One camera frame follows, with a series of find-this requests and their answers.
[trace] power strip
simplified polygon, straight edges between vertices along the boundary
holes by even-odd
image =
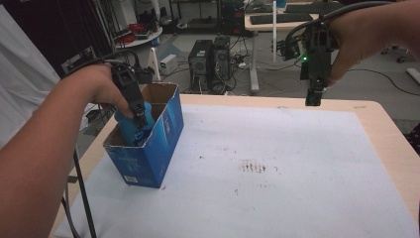
[[[417,71],[417,69],[410,67],[407,68],[407,72],[414,78],[414,80],[416,80],[420,84],[420,73],[419,71]]]

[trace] white curtain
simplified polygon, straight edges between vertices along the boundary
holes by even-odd
[[[0,5],[0,148],[41,105],[59,76]]]

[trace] human arm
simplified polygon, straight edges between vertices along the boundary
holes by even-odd
[[[330,85],[348,69],[391,45],[408,49],[420,60],[420,1],[365,8],[331,21],[340,50],[331,68]]]
[[[48,237],[62,197],[83,110],[115,104],[132,117],[106,64],[59,82],[25,126],[0,150],[0,234]]]

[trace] blue cardboard box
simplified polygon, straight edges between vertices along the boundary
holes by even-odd
[[[174,83],[151,83],[142,89],[156,121],[141,147],[127,147],[119,126],[103,146],[126,184],[159,188],[183,128],[179,89]]]

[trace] gray floor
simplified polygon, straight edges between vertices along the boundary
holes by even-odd
[[[299,80],[300,68],[292,66],[280,69],[293,64],[293,61],[282,61],[280,57],[276,62],[272,61],[269,49],[270,37],[269,33],[260,33],[258,36],[257,65],[260,91],[251,94],[250,76],[247,71],[249,64],[246,59],[244,69],[239,69],[235,73],[237,86],[229,95],[292,98],[306,96],[307,81]],[[285,35],[282,33],[277,34],[279,40],[284,37]],[[179,68],[188,68],[186,63],[188,52],[192,49],[195,40],[214,40],[214,38],[215,35],[162,35],[160,36],[160,45],[157,47],[157,58],[162,60],[170,54],[175,54],[178,56]],[[235,42],[236,39],[237,37],[232,37],[231,42]],[[247,51],[251,53],[252,41],[252,39],[247,39],[245,44],[244,41],[237,43],[231,49],[231,54],[244,55]],[[139,54],[142,66],[148,62],[151,46],[151,44],[145,44],[131,49]],[[401,131],[406,133],[417,121],[420,121],[420,85],[406,73],[405,69],[414,67],[420,70],[420,64],[412,55],[409,55],[404,63],[396,62],[396,59],[403,54],[403,49],[390,50],[387,55],[378,54],[362,61],[352,68],[356,70],[347,72],[339,83],[328,89],[323,98],[376,101],[382,105]],[[181,91],[186,90],[189,86],[189,70],[177,72],[163,81],[178,83]],[[392,81],[402,90],[417,95],[401,91],[392,84]],[[80,132],[78,139],[80,155],[85,152],[94,139],[94,136],[86,135],[84,132],[85,130]]]

